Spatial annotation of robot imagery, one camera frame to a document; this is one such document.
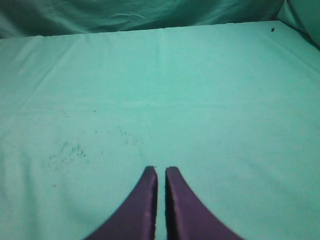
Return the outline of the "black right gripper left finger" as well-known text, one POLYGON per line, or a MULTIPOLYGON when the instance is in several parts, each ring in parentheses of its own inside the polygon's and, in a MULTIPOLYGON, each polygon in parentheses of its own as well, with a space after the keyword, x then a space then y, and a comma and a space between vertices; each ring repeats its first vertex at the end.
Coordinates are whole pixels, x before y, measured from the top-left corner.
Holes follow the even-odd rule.
POLYGON ((157 204, 158 176, 154 166, 147 166, 123 203, 86 239, 153 240, 157 204))

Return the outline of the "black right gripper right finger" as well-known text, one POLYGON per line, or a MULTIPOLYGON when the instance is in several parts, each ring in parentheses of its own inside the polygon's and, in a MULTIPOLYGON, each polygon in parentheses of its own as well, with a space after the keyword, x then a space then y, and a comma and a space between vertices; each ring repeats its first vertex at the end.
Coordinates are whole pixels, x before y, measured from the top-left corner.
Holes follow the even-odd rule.
POLYGON ((241 240, 192 191, 180 170, 165 170, 165 222, 168 240, 241 240))

